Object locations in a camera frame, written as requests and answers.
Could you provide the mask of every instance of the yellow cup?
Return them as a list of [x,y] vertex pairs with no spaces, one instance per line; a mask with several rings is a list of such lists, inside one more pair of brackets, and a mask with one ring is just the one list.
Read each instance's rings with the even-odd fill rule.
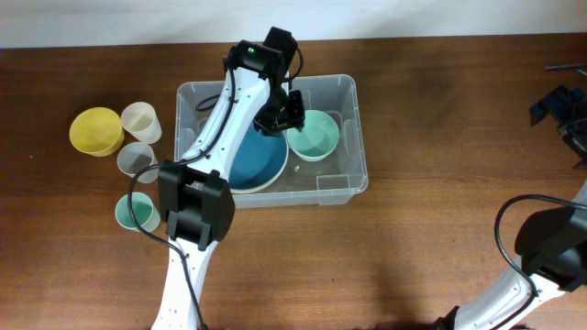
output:
[[124,139],[120,116],[104,107],[85,110],[73,120],[70,127],[73,146],[96,157],[112,154],[120,148]]

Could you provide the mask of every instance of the gray storage box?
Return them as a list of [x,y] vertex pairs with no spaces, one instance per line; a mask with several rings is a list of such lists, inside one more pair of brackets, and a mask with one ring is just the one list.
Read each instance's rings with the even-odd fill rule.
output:
[[[292,82],[300,90],[306,110],[320,110],[338,123],[337,148],[317,162],[301,160],[289,150],[282,175],[269,187],[251,194],[234,194],[237,208],[298,204],[345,204],[369,184],[359,119],[357,87],[346,74],[300,77]],[[177,91],[175,160],[192,146],[212,110],[196,112],[195,105],[220,94],[224,82],[186,82]]]

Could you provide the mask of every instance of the wood grain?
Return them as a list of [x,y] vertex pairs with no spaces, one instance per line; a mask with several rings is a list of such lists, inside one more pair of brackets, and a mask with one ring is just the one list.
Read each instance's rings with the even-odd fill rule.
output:
[[[92,106],[121,112],[148,102],[164,132],[155,152],[170,159],[178,86],[221,80],[229,46],[0,50],[0,328],[152,324],[167,251],[118,226],[113,210],[128,177],[116,155],[77,152],[69,125]],[[356,81],[370,185],[341,206],[238,210],[204,288],[205,320],[215,328],[432,322],[505,269],[493,218],[507,198],[572,198],[586,178],[555,123],[530,128],[527,113],[560,84],[587,89],[577,73],[542,71],[585,61],[585,34],[301,47],[303,75],[347,73]],[[138,190],[157,200],[156,183]],[[508,246],[542,207],[523,203],[508,213]],[[525,323],[581,329],[586,312],[579,290]]]

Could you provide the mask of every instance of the blue plate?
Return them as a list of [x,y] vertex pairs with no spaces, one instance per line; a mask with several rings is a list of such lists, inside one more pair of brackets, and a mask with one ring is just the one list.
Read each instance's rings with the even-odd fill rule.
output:
[[254,193],[272,184],[287,163],[287,140],[263,136],[251,124],[232,162],[228,184],[233,193]]

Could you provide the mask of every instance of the white wall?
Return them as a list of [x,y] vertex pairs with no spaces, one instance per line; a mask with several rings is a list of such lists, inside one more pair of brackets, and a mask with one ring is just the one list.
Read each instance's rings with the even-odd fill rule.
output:
[[0,0],[0,47],[587,31],[587,0]]

